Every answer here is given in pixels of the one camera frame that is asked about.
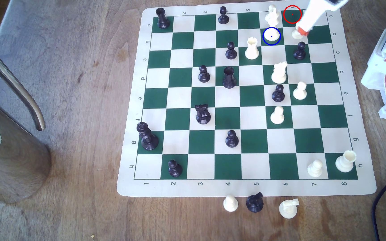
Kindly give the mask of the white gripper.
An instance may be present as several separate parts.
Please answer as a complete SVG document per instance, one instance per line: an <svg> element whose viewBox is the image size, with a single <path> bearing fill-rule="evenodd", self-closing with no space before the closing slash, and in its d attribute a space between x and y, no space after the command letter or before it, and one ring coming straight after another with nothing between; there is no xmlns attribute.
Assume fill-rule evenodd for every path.
<svg viewBox="0 0 386 241"><path fill-rule="evenodd" d="M295 35L307 36L320 16L332 7L342 7L348 0L310 0L301 20L296 23Z"/></svg>

